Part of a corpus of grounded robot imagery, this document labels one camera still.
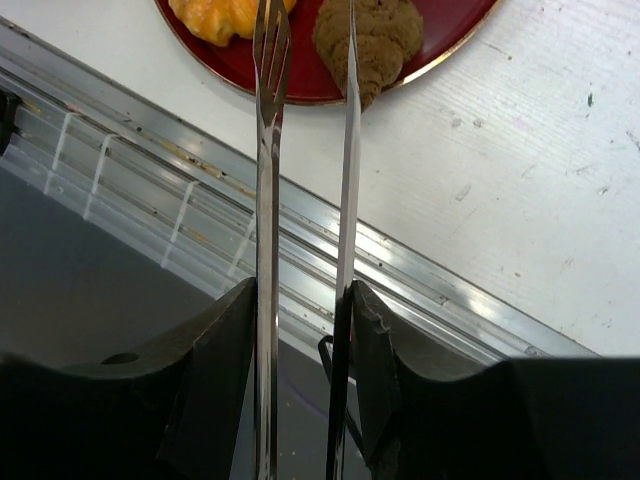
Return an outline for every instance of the croissant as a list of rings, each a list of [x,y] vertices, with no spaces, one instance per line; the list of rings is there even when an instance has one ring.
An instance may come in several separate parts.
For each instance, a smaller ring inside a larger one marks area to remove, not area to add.
[[[226,47],[231,37],[251,39],[255,28],[258,0],[169,0],[178,20],[192,35]],[[296,0],[284,0],[287,13]]]
[[[358,84],[362,109],[395,82],[402,66],[422,47],[423,22],[411,0],[355,0]],[[349,55],[349,2],[324,0],[313,44],[345,94]]]

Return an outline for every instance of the plate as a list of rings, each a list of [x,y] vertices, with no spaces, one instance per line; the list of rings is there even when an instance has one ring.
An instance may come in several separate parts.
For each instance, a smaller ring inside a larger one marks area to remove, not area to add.
[[[343,101],[340,90],[311,41],[311,32],[322,1],[298,0],[289,15],[293,58],[287,103],[327,105]],[[388,88],[404,85],[447,59],[476,32],[500,1],[414,0],[424,19],[422,49],[404,66],[398,80]],[[250,40],[236,36],[228,47],[218,48],[191,35],[174,15],[169,0],[156,0],[156,3],[167,24],[197,60],[228,84],[255,94]]]

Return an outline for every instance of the white table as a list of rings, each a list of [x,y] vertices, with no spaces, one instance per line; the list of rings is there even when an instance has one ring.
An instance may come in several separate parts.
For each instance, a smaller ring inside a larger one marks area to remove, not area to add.
[[[252,102],[153,0],[0,0],[0,15],[255,154]],[[505,0],[364,115],[360,218],[599,353],[639,354],[639,107],[640,2]],[[288,108],[282,141],[283,175],[334,204],[343,115]]]

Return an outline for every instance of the yellow food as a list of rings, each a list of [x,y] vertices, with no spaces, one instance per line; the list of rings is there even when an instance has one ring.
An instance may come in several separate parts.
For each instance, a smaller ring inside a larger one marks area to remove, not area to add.
[[[231,37],[251,39],[258,0],[169,0],[178,20],[202,40],[226,47]],[[284,0],[289,13],[296,0]]]

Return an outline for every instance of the tongs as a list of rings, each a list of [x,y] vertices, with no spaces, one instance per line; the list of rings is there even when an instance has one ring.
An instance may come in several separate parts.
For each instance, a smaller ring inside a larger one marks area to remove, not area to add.
[[[254,436],[255,478],[277,477],[278,230],[280,136],[291,64],[283,0],[259,0],[253,36],[258,182]]]
[[[349,353],[353,310],[352,283],[356,256],[358,190],[360,184],[360,88],[354,0],[349,0],[349,57],[347,80],[347,121],[345,126],[336,310],[333,326],[327,480],[342,479],[344,431],[349,381]]]

